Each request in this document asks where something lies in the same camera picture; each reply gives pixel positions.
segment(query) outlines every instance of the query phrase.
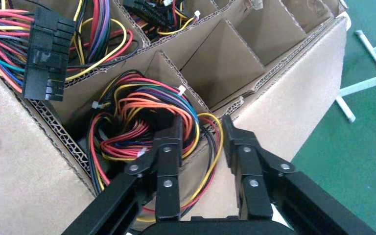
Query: corrugated cardboard edge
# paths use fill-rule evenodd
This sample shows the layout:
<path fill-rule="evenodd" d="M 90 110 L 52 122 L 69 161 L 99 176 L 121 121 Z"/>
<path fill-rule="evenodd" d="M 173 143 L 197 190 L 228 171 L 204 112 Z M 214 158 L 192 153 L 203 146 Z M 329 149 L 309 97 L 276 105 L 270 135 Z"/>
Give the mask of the corrugated cardboard edge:
<path fill-rule="evenodd" d="M 253 52 L 251 47 L 247 44 L 247 42 L 243 39 L 243 37 L 237 32 L 237 30 L 234 28 L 233 24 L 227 19 L 225 19 L 228 26 L 233 30 L 233 32 L 237 35 L 237 37 L 240 39 L 240 41 L 246 46 L 246 48 L 249 50 L 250 54 L 254 57 L 257 64 L 265 69 L 264 64 L 260 61 L 260 58 L 257 57 L 257 55 Z"/>
<path fill-rule="evenodd" d="M 50 110 L 41 101 L 26 100 L 20 96 L 21 94 L 17 93 L 8 83 L 6 83 L 6 81 L 4 81 L 4 84 L 12 91 L 14 97 L 21 103 L 23 108 L 42 130 L 44 135 L 51 141 L 61 157 L 77 175 L 77 178 L 89 190 L 92 196 L 96 197 L 93 186 L 90 183 L 90 170 L 88 164 L 85 164 L 88 162 L 86 154 L 84 154 L 80 147 L 78 147 L 78 145 L 71 139 L 62 125 L 56 118 L 54 118 Z"/>
<path fill-rule="evenodd" d="M 299 22 L 296 20 L 295 16 L 289 12 L 289 10 L 287 9 L 287 7 L 283 4 L 282 0 L 279 0 L 280 4 L 283 6 L 283 8 L 286 10 L 287 13 L 289 13 L 290 17 L 292 17 L 293 21 L 295 22 L 296 26 L 298 26 L 304 33 L 306 33 L 304 31 L 304 29 L 301 27 L 301 25 L 299 24 Z"/>
<path fill-rule="evenodd" d="M 290 52 L 285 58 L 283 58 L 282 60 L 279 61 L 279 63 L 277 63 L 277 65 L 272 68 L 270 71 L 266 72 L 265 75 L 263 75 L 263 77 L 260 77 L 257 80 L 257 82 L 255 82 L 254 86 L 252 89 L 246 91 L 245 93 L 241 94 L 240 96 L 238 96 L 237 98 L 236 97 L 231 97 L 229 98 L 229 101 L 226 101 L 224 100 L 223 102 L 226 102 L 225 105 L 219 105 L 217 104 L 217 106 L 219 106 L 217 109 L 213 109 L 211 108 L 211 110 L 213 112 L 215 112 L 219 117 L 223 116 L 223 115 L 231 115 L 232 113 L 234 113 L 238 108 L 240 108 L 243 104 L 244 104 L 244 98 L 251 95 L 251 94 L 254 94 L 257 92 L 257 90 L 262 87 L 267 81 L 269 81 L 276 73 L 278 73 L 287 63 L 289 63 L 296 55 L 299 54 L 300 51 L 302 51 L 302 49 L 304 47 L 306 47 L 315 37 L 317 37 L 325 28 L 328 27 L 328 25 L 333 21 L 333 18 L 330 18 L 329 20 L 327 20 L 326 22 L 322 23 L 319 28 L 309 34 L 307 36 L 306 39 L 304 39 L 298 47 L 295 48 L 295 50 L 293 50 L 292 52 Z"/>
<path fill-rule="evenodd" d="M 163 52 L 163 51 L 160 50 L 159 53 L 168 62 L 168 64 L 171 67 L 171 69 L 177 74 L 177 76 L 179 77 L 179 80 L 182 82 L 182 84 L 184 85 L 184 87 L 191 93 L 191 95 L 193 97 L 195 97 L 195 99 L 197 100 L 197 102 L 199 103 L 199 105 L 202 108 L 204 108 L 208 113 L 211 113 L 210 109 L 205 104 L 205 102 L 202 100 L 202 98 L 200 97 L 200 95 L 197 94 L 197 92 L 195 92 L 194 89 L 191 86 L 188 85 L 188 81 L 185 80 L 184 76 L 181 74 L 181 72 L 179 72 L 178 68 L 172 63 L 171 59 L 165 54 L 165 52 Z"/>

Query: cable tie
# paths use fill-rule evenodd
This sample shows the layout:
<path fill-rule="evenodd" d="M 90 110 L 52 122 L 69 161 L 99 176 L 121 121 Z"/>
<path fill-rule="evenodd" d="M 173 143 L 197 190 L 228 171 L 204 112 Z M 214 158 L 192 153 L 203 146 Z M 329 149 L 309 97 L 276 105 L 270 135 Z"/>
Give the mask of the cable tie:
<path fill-rule="evenodd" d="M 145 152 L 148 150 L 147 147 L 144 147 L 141 151 L 139 151 L 138 153 L 138 157 L 142 156 L 143 154 L 145 154 Z"/>
<path fill-rule="evenodd" d="M 92 108 L 101 109 L 103 105 L 99 104 L 97 101 L 93 101 Z"/>
<path fill-rule="evenodd" d="M 178 90 L 179 90 L 178 95 L 182 96 L 187 89 L 183 85 L 181 85 L 181 86 L 179 86 Z"/>
<path fill-rule="evenodd" d="M 169 6 L 173 0 L 164 0 L 164 6 Z"/>

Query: black wire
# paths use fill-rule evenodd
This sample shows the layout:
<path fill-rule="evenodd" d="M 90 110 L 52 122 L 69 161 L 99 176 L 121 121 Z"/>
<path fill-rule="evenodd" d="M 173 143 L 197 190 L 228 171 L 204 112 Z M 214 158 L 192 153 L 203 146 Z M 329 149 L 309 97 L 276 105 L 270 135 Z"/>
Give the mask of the black wire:
<path fill-rule="evenodd" d="M 100 187 L 100 185 L 97 181 L 96 168 L 95 168 L 94 160 L 93 160 L 93 157 L 92 157 L 92 153 L 90 151 L 90 129 L 92 127 L 92 120 L 94 119 L 94 117 L 95 117 L 95 115 L 92 117 L 90 124 L 89 124 L 89 128 L 87 130 L 86 147 L 87 147 L 87 158 L 89 160 L 89 167 L 90 167 L 90 178 L 92 180 L 92 184 L 93 184 L 94 190 L 96 192 L 96 195 L 99 195 L 101 193 L 101 187 Z"/>
<path fill-rule="evenodd" d="M 139 46 L 140 46 L 140 44 L 139 44 L 138 41 L 132 40 L 132 42 L 137 43 L 137 46 L 136 46 L 136 48 L 130 54 L 128 54 L 126 56 L 123 56 L 123 57 L 119 57 L 119 59 L 117 59 L 117 60 L 113 60 L 113 61 L 101 64 L 98 67 L 107 67 L 107 66 L 115 65 L 117 63 L 120 63 L 120 62 L 125 61 L 125 60 L 129 59 L 130 57 L 132 57 L 134 54 L 136 54 L 136 52 L 138 52 Z M 69 69 L 88 68 L 88 67 L 90 67 L 90 66 L 92 66 L 94 64 L 95 63 L 85 64 L 85 65 L 72 65 L 72 66 L 68 66 L 68 68 Z"/>
<path fill-rule="evenodd" d="M 210 150 L 209 150 L 210 155 L 209 155 L 208 166 L 207 166 L 207 171 L 208 171 L 211 167 L 213 158 L 215 158 L 215 155 L 217 154 L 217 144 L 215 143 L 215 140 L 212 137 L 211 133 L 204 126 L 201 126 L 201 131 L 204 132 L 205 137 L 207 138 L 207 141 L 208 141 L 208 144 L 209 144 L 209 148 L 210 148 Z M 204 187 L 200 190 L 200 193 L 207 187 L 207 185 L 210 183 L 210 181 L 211 181 L 211 176 L 208 177 L 207 181 L 205 182 Z M 195 205 L 196 205 L 196 203 L 193 204 L 192 206 L 186 208 L 182 212 L 181 218 L 184 217 L 186 214 L 188 214 L 188 212 L 190 212 Z"/>
<path fill-rule="evenodd" d="M 51 8 L 45 6 L 44 4 L 41 4 L 41 3 L 39 3 L 39 2 L 32 1 L 32 0 L 24 0 L 24 1 L 30 2 L 30 3 L 32 3 L 32 4 L 38 5 L 38 6 L 40 6 L 40 7 L 43 7 L 43 8 L 45 8 L 45 9 L 47 9 L 47 10 L 53 11 Z"/>

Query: cardboard divider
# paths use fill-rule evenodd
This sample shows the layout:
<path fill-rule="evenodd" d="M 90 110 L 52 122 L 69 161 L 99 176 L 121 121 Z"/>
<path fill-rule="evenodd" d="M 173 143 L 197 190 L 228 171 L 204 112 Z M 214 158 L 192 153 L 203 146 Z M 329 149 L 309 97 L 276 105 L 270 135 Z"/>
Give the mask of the cardboard divider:
<path fill-rule="evenodd" d="M 281 0 L 264 0 L 252 9 L 236 30 L 264 65 L 267 65 L 306 36 Z"/>
<path fill-rule="evenodd" d="M 213 106 L 262 75 L 264 66 L 230 22 L 221 20 L 181 73 Z"/>
<path fill-rule="evenodd" d="M 219 8 L 222 9 L 226 7 L 232 0 L 212 0 L 215 5 Z"/>
<path fill-rule="evenodd" d="M 305 32 L 309 32 L 333 17 L 322 0 L 282 0 L 287 10 L 295 17 Z"/>
<path fill-rule="evenodd" d="M 316 38 L 323 30 L 325 30 L 330 23 L 333 21 L 332 18 L 322 23 L 311 32 L 308 33 L 307 37 L 300 43 L 289 49 L 281 57 L 276 58 L 274 61 L 266 65 L 266 73 L 258 77 L 251 83 L 245 85 L 239 89 L 234 94 L 228 96 L 218 104 L 211 107 L 211 111 L 217 114 L 218 117 L 228 114 L 233 114 L 239 107 L 244 104 L 245 97 L 248 97 L 256 93 L 261 87 L 263 87 L 272 77 L 276 74 L 290 61 L 292 61 L 296 55 L 302 51 L 311 41 Z"/>
<path fill-rule="evenodd" d="M 197 112 L 210 112 L 204 101 L 194 90 L 189 87 L 178 69 L 162 51 L 149 51 L 138 57 L 132 57 L 128 61 L 121 62 L 114 68 L 101 73 L 98 79 L 87 79 L 74 86 L 66 88 L 64 101 L 52 101 L 52 106 L 58 114 L 61 122 L 69 133 L 77 138 L 81 131 L 80 123 L 88 118 L 92 102 L 97 101 L 109 82 L 123 72 L 136 69 L 146 77 L 158 80 L 169 85 L 183 85 L 187 88 L 186 94 Z"/>

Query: purple wire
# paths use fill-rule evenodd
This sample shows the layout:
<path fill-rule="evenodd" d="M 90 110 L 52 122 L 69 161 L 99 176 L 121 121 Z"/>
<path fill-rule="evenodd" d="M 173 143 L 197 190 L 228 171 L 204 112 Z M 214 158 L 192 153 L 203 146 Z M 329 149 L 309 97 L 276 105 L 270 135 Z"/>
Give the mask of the purple wire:
<path fill-rule="evenodd" d="M 106 4 L 106 11 L 105 11 L 105 15 L 104 15 L 105 17 L 104 17 L 104 21 L 103 21 L 103 26 L 101 28 L 100 37 L 98 38 L 97 43 L 95 44 L 94 49 L 93 49 L 93 51 L 91 52 L 91 54 L 89 56 L 89 61 L 91 61 L 91 59 L 94 56 L 94 53 L 97 51 L 96 48 L 98 48 L 100 46 L 101 40 L 103 39 L 103 35 L 106 33 L 107 26 L 109 25 L 109 20 L 110 20 L 110 4 L 109 4 L 109 0 L 104 0 L 104 2 Z"/>

